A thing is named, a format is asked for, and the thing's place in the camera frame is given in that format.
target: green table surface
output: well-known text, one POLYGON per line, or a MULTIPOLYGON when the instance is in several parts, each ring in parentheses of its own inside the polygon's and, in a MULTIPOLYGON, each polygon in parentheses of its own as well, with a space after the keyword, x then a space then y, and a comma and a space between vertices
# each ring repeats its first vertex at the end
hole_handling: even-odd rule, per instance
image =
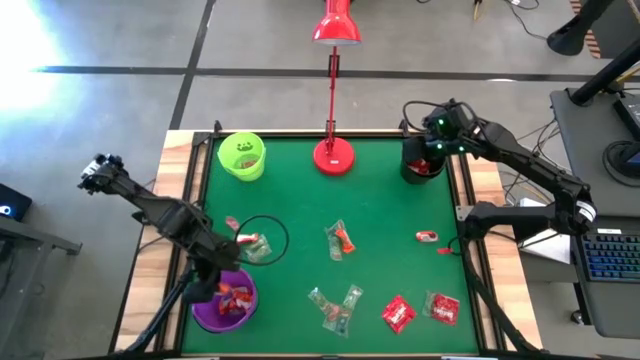
MULTIPOLYGON (((343 177, 315 168, 311 155, 317 139, 264 139, 266 168, 254 182, 237 180, 214 158, 205 209, 215 230, 232 235, 224 221, 228 215, 242 222, 271 214, 287 226, 291 243, 271 266, 243 265, 258 287, 255 315, 232 333, 212 334, 189 312, 183 353, 477 353, 462 261, 436 252, 456 235, 446 172, 428 184, 409 185, 399 171, 400 139, 350 141, 356 163, 343 177), (329 258, 324 232, 338 219, 357 248, 341 262, 329 258), (421 230, 436 231, 440 242, 419 243, 415 233, 421 230), (364 293, 343 338, 322 327, 324 314, 307 295, 319 287, 329 301, 341 304, 351 284, 364 293), (457 325, 422 315, 427 291, 460 300, 457 325), (418 312, 400 335, 381 317, 396 295, 418 312)), ((274 255, 283 248, 275 223, 256 221, 246 232, 264 233, 274 255)))

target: green bucket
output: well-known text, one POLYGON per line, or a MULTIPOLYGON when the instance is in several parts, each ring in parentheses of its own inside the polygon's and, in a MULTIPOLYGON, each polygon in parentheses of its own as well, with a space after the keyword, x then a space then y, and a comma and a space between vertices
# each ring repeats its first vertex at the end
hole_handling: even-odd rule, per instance
POLYGON ((254 181, 264 172, 267 148, 254 133, 238 132, 222 142, 218 159, 227 172, 242 181, 254 181))

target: purple bowl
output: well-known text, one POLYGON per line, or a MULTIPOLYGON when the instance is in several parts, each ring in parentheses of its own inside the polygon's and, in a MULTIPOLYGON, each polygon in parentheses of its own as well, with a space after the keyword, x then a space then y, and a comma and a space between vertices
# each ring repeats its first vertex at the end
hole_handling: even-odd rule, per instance
POLYGON ((246 271, 242 269, 235 272, 223 271, 220 275, 220 282, 229 284, 231 287, 246 286, 251 289, 253 302, 246 313, 239 315, 220 315, 218 308, 218 304, 222 299, 220 295, 215 295, 213 299, 207 303, 193 304, 191 306, 191 312, 198 324, 205 330, 216 333, 229 332, 239 328, 249 320, 258 307, 258 289, 246 271))

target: black ring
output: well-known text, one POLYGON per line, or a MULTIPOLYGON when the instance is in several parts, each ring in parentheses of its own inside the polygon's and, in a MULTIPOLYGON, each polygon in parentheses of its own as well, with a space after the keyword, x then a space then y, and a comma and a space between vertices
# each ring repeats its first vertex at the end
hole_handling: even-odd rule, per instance
POLYGON ((286 254, 287 249, 289 248, 289 231, 287 231, 287 227, 284 226, 282 221, 280 221, 275 216, 271 216, 271 215, 253 215, 252 217, 248 218, 247 220, 242 222, 242 224, 240 224, 240 227, 238 227, 238 230, 236 231, 236 235, 233 237, 233 242, 235 242, 235 243, 238 242, 238 235, 240 235, 240 232, 242 231, 242 228, 244 228, 245 225, 247 225, 248 223, 250 223, 252 220, 255 220, 255 219, 270 219, 270 220, 275 221, 278 225, 280 225, 280 227, 282 228, 282 231, 284 231, 284 236, 285 236, 284 249, 282 249, 282 253, 280 255, 278 255, 277 258, 275 258, 275 259, 273 259, 271 261, 264 262, 264 263, 255 263, 255 262, 247 261, 247 260, 243 260, 243 259, 238 259, 238 261, 243 263, 243 264, 253 265, 253 266, 271 265, 271 264, 277 262, 278 260, 282 259, 284 254, 286 254))

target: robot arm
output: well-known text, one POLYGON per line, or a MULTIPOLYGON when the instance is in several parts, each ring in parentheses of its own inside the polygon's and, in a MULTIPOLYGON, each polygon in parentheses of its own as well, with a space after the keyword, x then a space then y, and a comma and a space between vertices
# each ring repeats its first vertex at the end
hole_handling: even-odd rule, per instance
POLYGON ((427 129, 424 159, 433 161, 452 153, 470 152, 476 158, 508 165, 555 198, 553 204, 540 208, 496 207, 480 202, 466 217, 466 235, 482 238, 495 225, 520 223, 569 235, 586 233, 596 217, 589 185, 519 145, 502 125, 478 118, 473 110, 469 117, 464 107, 468 105, 451 100, 423 120, 427 129))
POLYGON ((184 291, 184 301, 210 301, 218 290, 220 271, 237 271, 239 246, 226 236, 211 231, 211 219, 185 201, 156 196, 129 177, 119 156, 98 154, 84 169, 79 188, 89 194, 120 195, 140 211, 133 218, 153 225, 158 233, 180 246, 193 263, 198 281, 184 291))

